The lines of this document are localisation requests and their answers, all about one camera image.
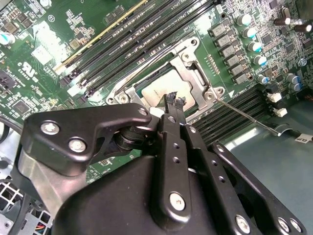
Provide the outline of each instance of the label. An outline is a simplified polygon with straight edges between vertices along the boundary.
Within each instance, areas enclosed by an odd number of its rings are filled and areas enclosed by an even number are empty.
[[[43,16],[46,11],[36,0],[24,0],[32,11],[37,15],[38,18]]]
[[[311,141],[313,136],[306,135],[306,134],[301,134],[298,138],[295,139],[295,141],[300,142],[300,143],[307,143]]]

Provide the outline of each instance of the white connector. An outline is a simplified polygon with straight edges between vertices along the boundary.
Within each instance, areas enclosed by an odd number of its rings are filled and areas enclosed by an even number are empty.
[[[282,95],[280,93],[268,94],[268,98],[271,102],[276,103],[282,99]]]
[[[286,115],[288,112],[287,112],[287,109],[285,108],[282,108],[282,109],[274,109],[274,113],[278,116],[278,117],[283,117],[284,115]]]

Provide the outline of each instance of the motherboard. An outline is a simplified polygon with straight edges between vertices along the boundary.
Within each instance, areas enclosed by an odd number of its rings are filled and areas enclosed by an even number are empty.
[[[310,5],[3,0],[0,114],[23,124],[37,112],[129,102],[151,108],[177,92],[205,142],[222,141],[250,123],[216,97],[265,120],[284,116],[312,88]],[[139,154],[93,165],[87,180]]]

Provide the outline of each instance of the electrolytic capacitor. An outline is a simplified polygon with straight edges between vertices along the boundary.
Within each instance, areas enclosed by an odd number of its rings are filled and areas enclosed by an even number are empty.
[[[254,52],[260,52],[262,50],[262,44],[259,42],[250,42],[248,44],[248,50]]]
[[[297,84],[301,81],[301,78],[293,73],[289,73],[286,77],[286,80],[292,84]]]
[[[312,25],[310,23],[298,24],[293,28],[296,32],[308,33],[312,30]]]
[[[242,36],[244,38],[253,38],[256,35],[256,30],[254,28],[246,27],[242,30]]]
[[[298,92],[299,90],[302,89],[302,84],[301,83],[297,83],[297,84],[289,84],[289,88],[294,90],[295,92]]]
[[[15,37],[12,33],[0,32],[0,44],[10,45],[15,43]]]
[[[263,76],[263,75],[259,75],[258,76],[258,81],[261,83],[261,84],[267,84],[268,83],[268,81],[269,81],[269,78],[268,77],[265,77],[265,76]]]
[[[257,55],[253,58],[253,63],[256,65],[265,65],[267,62],[267,58],[265,56]]]
[[[237,25],[249,25],[251,23],[251,16],[249,14],[240,15],[237,18]]]
[[[276,26],[285,26],[291,23],[291,19],[289,17],[285,18],[277,18],[274,20],[274,25]]]

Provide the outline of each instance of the silver screw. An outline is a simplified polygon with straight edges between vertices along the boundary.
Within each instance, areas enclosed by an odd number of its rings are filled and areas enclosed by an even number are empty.
[[[297,221],[295,221],[294,219],[290,219],[290,223],[294,226],[295,229],[297,229],[297,231],[299,233],[302,232],[301,227],[299,226],[299,224],[297,223]]]
[[[182,211],[185,209],[184,199],[177,193],[173,192],[170,194],[170,203],[177,211]]]
[[[299,61],[298,61],[298,65],[300,67],[303,67],[303,66],[306,66],[308,63],[308,61],[305,59],[305,58],[301,58]]]
[[[52,136],[58,134],[60,131],[59,126],[53,122],[45,122],[41,125],[40,129],[45,134]]]
[[[138,112],[141,114],[141,115],[144,115],[144,116],[147,116],[148,113],[144,110],[144,109],[138,109]]]
[[[278,218],[278,223],[280,224],[280,226],[281,226],[287,233],[289,233],[290,229],[289,229],[287,223],[286,223],[282,218]]]
[[[245,234],[249,234],[250,233],[250,226],[249,226],[248,222],[245,220],[245,218],[243,218],[241,215],[237,215],[235,219],[236,219],[236,223],[237,223],[238,227]]]
[[[189,126],[189,129],[191,130],[192,133],[196,133],[197,130],[193,126]]]
[[[85,143],[81,140],[71,140],[68,143],[68,146],[72,151],[74,151],[76,153],[81,153],[81,152],[85,151],[85,149],[86,149]]]
[[[224,152],[224,149],[222,148],[222,146],[217,145],[216,147],[217,147],[217,149],[218,149],[220,152]]]
[[[167,119],[169,119],[172,123],[176,122],[175,118],[173,118],[172,116],[169,116]]]

